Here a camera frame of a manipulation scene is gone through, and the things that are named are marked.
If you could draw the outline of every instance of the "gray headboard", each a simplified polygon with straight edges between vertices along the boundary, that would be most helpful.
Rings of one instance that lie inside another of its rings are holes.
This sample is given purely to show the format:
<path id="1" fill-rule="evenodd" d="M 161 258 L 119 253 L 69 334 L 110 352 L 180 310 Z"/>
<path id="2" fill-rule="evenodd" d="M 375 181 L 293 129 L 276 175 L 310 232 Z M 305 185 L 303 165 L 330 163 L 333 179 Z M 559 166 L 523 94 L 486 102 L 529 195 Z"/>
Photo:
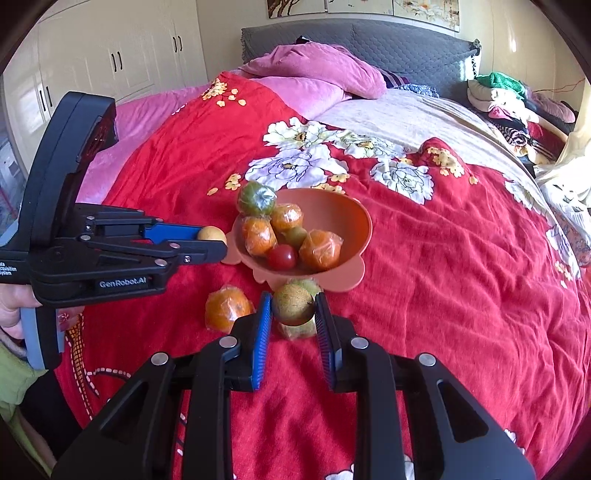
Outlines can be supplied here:
<path id="1" fill-rule="evenodd" d="M 327 18 L 275 23 L 242 29 L 242 60 L 292 44 L 303 35 L 312 41 L 338 44 L 367 63 L 394 73 L 406 73 L 413 83 L 431 85 L 444 98 L 466 103 L 466 83 L 472 78 L 479 44 L 397 22 Z"/>

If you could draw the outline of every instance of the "bowl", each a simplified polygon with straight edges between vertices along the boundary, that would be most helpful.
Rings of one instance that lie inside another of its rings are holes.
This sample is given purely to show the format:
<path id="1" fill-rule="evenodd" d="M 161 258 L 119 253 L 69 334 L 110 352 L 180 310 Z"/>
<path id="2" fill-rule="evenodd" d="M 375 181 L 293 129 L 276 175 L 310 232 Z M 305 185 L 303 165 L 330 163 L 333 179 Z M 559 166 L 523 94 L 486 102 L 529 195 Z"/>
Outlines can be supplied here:
<path id="1" fill-rule="evenodd" d="M 284 189 L 277 191 L 277 203 L 295 203 L 304 213 L 304 228 L 308 231 L 328 230 L 343 239 L 339 265 L 315 273 L 301 262 L 287 271 L 271 270 L 263 257 L 252 257 L 246 251 L 242 237 L 242 217 L 234 221 L 228 237 L 228 254 L 222 261 L 227 265 L 244 263 L 252 269 L 258 283 L 267 282 L 277 290 L 294 278 L 313 278 L 327 291 L 343 292 L 355 288 L 365 275 L 365 263 L 361 255 L 372 235 L 372 221 L 361 203 L 342 194 L 320 189 Z"/>

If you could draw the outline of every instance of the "cable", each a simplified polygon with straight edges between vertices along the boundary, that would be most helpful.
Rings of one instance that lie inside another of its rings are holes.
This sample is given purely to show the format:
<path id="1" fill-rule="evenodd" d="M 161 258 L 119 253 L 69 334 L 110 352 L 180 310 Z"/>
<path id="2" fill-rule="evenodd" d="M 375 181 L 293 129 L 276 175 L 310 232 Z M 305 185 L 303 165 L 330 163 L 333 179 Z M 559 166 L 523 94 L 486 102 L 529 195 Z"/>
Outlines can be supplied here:
<path id="1" fill-rule="evenodd" d="M 575 88 L 577 88 L 579 86 L 579 84 L 583 83 L 584 81 L 585 81 L 585 79 L 582 78 L 577 83 L 571 83 L 569 85 L 564 85 L 563 87 L 555 88 L 555 89 L 535 90 L 534 93 L 539 93 L 539 92 L 553 92 L 553 93 L 572 92 Z M 572 88 L 570 90 L 564 90 L 565 88 L 568 88 L 568 87 L 572 87 Z"/>

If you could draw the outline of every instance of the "green sleeve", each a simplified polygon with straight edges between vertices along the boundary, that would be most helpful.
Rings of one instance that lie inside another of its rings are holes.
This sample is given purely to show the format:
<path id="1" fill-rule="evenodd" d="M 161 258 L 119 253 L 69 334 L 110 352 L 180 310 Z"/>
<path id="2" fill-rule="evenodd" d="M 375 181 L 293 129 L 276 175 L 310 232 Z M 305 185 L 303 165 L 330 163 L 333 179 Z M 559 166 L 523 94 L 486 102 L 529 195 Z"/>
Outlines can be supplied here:
<path id="1" fill-rule="evenodd" d="M 0 415 L 12 430 L 18 443 L 49 474 L 48 466 L 41 460 L 22 429 L 18 415 L 15 415 L 16 407 L 21 404 L 27 389 L 45 373 L 45 370 L 33 370 L 28 363 L 18 359 L 0 342 Z"/>

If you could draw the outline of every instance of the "green towel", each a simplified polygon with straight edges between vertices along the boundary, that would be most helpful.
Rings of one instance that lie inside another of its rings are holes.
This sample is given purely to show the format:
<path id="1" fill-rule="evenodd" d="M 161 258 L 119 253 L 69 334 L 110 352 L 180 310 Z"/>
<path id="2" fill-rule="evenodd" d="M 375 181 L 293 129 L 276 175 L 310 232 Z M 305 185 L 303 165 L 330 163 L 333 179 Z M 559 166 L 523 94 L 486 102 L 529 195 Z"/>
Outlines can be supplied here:
<path id="1" fill-rule="evenodd" d="M 490 75 L 479 75 L 476 77 L 476 80 L 485 87 L 513 90 L 521 99 L 525 98 L 525 87 L 523 84 L 504 73 L 493 72 Z"/>

